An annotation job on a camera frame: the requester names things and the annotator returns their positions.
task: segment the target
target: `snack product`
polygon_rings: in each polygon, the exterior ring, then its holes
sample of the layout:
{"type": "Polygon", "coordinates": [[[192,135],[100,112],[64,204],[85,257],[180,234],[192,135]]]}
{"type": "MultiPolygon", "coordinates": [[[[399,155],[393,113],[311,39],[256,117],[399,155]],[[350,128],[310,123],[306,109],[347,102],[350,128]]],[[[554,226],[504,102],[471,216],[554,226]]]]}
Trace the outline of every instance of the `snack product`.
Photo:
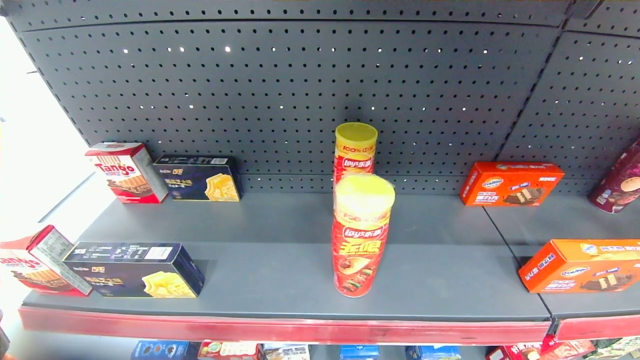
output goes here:
{"type": "Polygon", "coordinates": [[[46,294],[87,296],[91,286],[62,262],[73,245],[51,225],[0,227],[0,267],[46,294]]]}
{"type": "Polygon", "coordinates": [[[122,202],[159,204],[167,191],[142,143],[99,143],[85,156],[122,202]]]}
{"type": "Polygon", "coordinates": [[[332,254],[341,294],[361,297],[371,288],[395,199],[393,186],[373,174],[349,174],[336,185],[332,254]]]}
{"type": "Polygon", "coordinates": [[[204,285],[179,243],[79,242],[64,262],[107,297],[189,299],[204,285]]]}
{"type": "Polygon", "coordinates": [[[373,173],[378,131],[361,122],[347,122],[335,129],[335,161],[333,185],[345,173],[373,173]]]}
{"type": "Polygon", "coordinates": [[[551,239],[518,273],[533,293],[621,291],[640,275],[640,240],[551,239]]]}
{"type": "Polygon", "coordinates": [[[478,161],[460,198],[467,206],[539,206],[563,176],[551,163],[478,161]]]}
{"type": "Polygon", "coordinates": [[[633,143],[589,194],[598,209],[617,214],[640,195],[640,139],[633,143]]]}
{"type": "Polygon", "coordinates": [[[242,197],[233,158],[164,155],[154,168],[174,200],[240,201],[242,197]]]}

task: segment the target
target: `metal shelf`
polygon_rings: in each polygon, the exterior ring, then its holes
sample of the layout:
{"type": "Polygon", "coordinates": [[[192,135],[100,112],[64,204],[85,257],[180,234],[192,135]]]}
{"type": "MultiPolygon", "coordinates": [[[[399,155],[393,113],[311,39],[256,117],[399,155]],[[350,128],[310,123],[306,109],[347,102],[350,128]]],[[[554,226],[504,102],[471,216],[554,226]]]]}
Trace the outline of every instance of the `metal shelf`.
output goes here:
{"type": "Polygon", "coordinates": [[[333,288],[331,224],[329,194],[249,193],[233,204],[114,202],[80,240],[180,241],[206,272],[200,297],[158,301],[94,293],[68,299],[32,293],[24,301],[23,321],[32,329],[102,335],[174,338],[178,332],[186,339],[233,340],[234,332],[263,339],[268,331],[277,337],[272,340],[327,343],[411,343],[410,337],[495,344],[535,341],[548,329],[547,310],[520,285],[517,264],[481,208],[466,208],[453,196],[400,195],[381,270],[370,294],[358,300],[333,288]],[[141,332],[135,333],[114,326],[122,321],[147,323],[137,324],[141,332]],[[173,322],[166,334],[159,330],[165,321],[173,322]],[[149,322],[156,328],[150,330],[149,322]],[[221,323],[244,329],[229,332],[221,323]],[[372,324],[385,331],[369,329],[372,324]],[[292,325],[302,328],[292,334],[292,325]],[[347,325],[366,331],[341,330],[347,325]],[[322,328],[326,334],[318,332],[322,328]]]}
{"type": "MultiPolygon", "coordinates": [[[[520,260],[551,238],[640,238],[640,204],[617,215],[604,213],[583,197],[554,196],[538,208],[487,208],[501,235],[520,260]]],[[[560,339],[616,338],[640,334],[640,287],[620,293],[541,294],[560,339]]]]}

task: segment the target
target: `food image on packaging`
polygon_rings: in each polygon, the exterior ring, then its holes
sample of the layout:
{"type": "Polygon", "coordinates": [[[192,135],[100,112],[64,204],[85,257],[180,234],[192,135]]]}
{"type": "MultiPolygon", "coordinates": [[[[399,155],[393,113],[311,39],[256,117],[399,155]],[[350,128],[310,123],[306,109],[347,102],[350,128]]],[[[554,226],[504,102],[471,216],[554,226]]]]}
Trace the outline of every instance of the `food image on packaging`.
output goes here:
{"type": "Polygon", "coordinates": [[[240,201],[231,175],[218,174],[207,179],[205,195],[211,201],[240,201]]]}
{"type": "Polygon", "coordinates": [[[145,283],[145,293],[157,298],[195,298],[191,288],[182,277],[173,272],[156,272],[142,278],[145,283]]]}
{"type": "Polygon", "coordinates": [[[333,272],[341,294],[360,297],[371,288],[395,199],[393,186],[373,174],[349,174],[335,187],[333,272]]]}
{"type": "Polygon", "coordinates": [[[335,129],[333,183],[345,173],[372,173],[378,131],[368,124],[347,122],[335,129]]]}

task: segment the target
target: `gray shelf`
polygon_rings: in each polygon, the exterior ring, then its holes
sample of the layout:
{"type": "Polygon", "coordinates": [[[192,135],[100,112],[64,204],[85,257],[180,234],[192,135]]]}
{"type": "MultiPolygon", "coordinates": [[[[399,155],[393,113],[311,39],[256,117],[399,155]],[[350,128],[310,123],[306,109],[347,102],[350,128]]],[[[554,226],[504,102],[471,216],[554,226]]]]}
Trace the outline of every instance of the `gray shelf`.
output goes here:
{"type": "Polygon", "coordinates": [[[114,202],[80,241],[179,241],[207,282],[198,299],[87,299],[30,294],[25,306],[135,315],[545,321],[482,208],[454,196],[401,195],[376,282],[360,299],[333,286],[332,196],[249,193],[240,203],[114,202]]]}
{"type": "MultiPolygon", "coordinates": [[[[578,196],[551,196],[538,208],[487,208],[516,257],[533,256],[551,238],[640,238],[640,204],[610,215],[578,196]]],[[[556,318],[640,314],[640,286],[619,293],[541,294],[556,318]]]]}

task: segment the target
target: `pegboard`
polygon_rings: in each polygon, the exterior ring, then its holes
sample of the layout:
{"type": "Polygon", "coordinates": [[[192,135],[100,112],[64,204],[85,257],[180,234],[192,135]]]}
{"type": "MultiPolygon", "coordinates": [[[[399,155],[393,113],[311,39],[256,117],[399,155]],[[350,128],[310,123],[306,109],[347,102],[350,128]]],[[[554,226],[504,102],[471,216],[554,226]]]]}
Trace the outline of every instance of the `pegboard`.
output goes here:
{"type": "Polygon", "coordinates": [[[230,154],[243,174],[330,175],[335,127],[362,121],[380,132],[377,173],[441,177],[465,176],[497,154],[556,34],[227,21],[19,36],[89,144],[140,141],[154,157],[230,154]]]}
{"type": "Polygon", "coordinates": [[[564,33],[500,160],[595,185],[640,133],[639,66],[640,39],[564,33]]]}
{"type": "Polygon", "coordinates": [[[7,4],[15,31],[194,20],[430,20],[558,26],[558,1],[210,1],[46,0],[7,4]]]}
{"type": "Polygon", "coordinates": [[[605,1],[588,19],[571,19],[566,29],[640,38],[640,3],[605,1]]]}

